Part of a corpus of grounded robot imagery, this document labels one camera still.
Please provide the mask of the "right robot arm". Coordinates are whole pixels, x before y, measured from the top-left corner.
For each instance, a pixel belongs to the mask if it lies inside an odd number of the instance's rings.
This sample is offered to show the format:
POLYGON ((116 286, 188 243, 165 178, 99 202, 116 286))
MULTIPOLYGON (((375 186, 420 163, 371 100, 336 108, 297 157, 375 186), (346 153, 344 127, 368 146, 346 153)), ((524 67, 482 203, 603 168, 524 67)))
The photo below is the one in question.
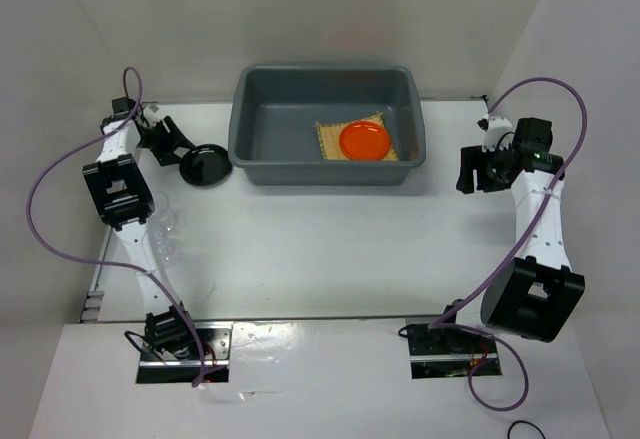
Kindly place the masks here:
POLYGON ((486 116, 478 146, 461 150, 458 191, 471 194, 510 191, 516 236, 515 256, 483 294, 483 325, 526 339, 553 341, 585 290, 583 275, 572 270, 561 221, 564 160, 551 153, 550 122, 486 116))

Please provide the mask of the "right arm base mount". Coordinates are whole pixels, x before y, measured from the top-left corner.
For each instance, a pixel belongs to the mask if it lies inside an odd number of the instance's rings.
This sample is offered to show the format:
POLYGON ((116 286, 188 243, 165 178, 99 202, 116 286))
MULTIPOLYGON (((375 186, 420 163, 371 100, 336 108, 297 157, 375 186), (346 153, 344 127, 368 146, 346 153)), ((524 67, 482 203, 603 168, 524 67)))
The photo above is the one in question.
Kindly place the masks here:
POLYGON ((496 343, 458 329, 429 329, 424 321, 408 321, 397 331, 407 342, 411 377, 466 378, 502 374, 496 343))

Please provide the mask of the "black round plate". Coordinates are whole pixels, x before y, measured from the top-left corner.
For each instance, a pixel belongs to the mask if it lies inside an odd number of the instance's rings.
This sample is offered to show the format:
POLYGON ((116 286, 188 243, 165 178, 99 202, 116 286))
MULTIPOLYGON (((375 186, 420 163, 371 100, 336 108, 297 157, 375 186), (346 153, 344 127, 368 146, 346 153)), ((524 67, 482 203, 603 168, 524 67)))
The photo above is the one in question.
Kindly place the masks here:
POLYGON ((227 150, 216 144, 196 146, 179 163, 182 179, 195 187, 214 187, 223 182, 232 169, 227 150))

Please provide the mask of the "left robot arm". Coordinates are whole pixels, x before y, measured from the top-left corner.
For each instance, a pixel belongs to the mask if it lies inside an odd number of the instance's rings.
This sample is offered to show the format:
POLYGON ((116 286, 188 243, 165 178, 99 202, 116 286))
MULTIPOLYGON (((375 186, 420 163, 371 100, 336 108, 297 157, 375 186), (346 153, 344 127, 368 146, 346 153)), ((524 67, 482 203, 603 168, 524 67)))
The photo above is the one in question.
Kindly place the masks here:
POLYGON ((154 244, 150 219, 156 204, 135 158, 139 147, 156 139, 155 130, 141 105, 126 96, 112 101, 112 115, 102 121, 100 130, 101 152, 82 168, 82 174, 100 219, 128 255, 120 267, 132 271, 141 291, 146 311, 141 341, 160 359, 193 358, 199 334, 186 320, 188 314, 154 244))

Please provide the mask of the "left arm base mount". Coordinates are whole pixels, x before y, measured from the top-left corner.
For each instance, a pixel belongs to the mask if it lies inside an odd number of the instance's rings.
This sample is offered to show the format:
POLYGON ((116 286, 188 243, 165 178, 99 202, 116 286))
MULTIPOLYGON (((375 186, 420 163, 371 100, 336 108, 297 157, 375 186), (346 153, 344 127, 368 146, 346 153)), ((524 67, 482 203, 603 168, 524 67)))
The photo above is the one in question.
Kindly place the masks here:
MULTIPOLYGON (((224 322, 201 322, 196 330, 204 348, 205 371, 203 385, 226 383, 229 380, 232 325, 224 322)), ((137 384, 189 384, 198 377, 201 361, 195 345, 179 351, 153 350, 143 336, 127 330, 124 337, 138 353, 137 384)))

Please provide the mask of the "orange round plate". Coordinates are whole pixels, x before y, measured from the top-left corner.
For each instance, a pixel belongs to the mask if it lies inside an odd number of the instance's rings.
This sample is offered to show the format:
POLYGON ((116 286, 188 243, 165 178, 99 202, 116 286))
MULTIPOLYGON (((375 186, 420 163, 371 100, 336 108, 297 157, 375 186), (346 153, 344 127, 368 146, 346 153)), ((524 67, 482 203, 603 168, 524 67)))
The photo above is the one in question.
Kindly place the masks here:
POLYGON ((339 134, 341 152, 350 160, 382 160, 391 149, 386 129, 371 121, 356 121, 346 125, 339 134))

